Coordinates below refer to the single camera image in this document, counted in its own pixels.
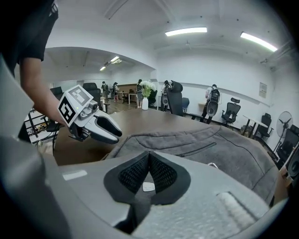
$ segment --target ceiling light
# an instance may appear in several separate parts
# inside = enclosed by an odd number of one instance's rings
[[[118,58],[120,58],[119,56],[114,57],[111,62],[115,62]]]
[[[165,32],[165,34],[167,36],[172,36],[172,35],[195,33],[195,32],[207,32],[207,28],[186,28],[186,29],[180,29],[171,32]]]
[[[250,41],[253,41],[253,42],[257,43],[257,44],[260,44],[263,47],[268,48],[271,51],[276,51],[277,50],[277,48],[274,47],[274,46],[272,46],[271,44],[263,41],[262,39],[259,39],[259,38],[255,37],[255,36],[249,35],[247,33],[242,32],[241,38],[245,38],[247,40],[250,40]]]

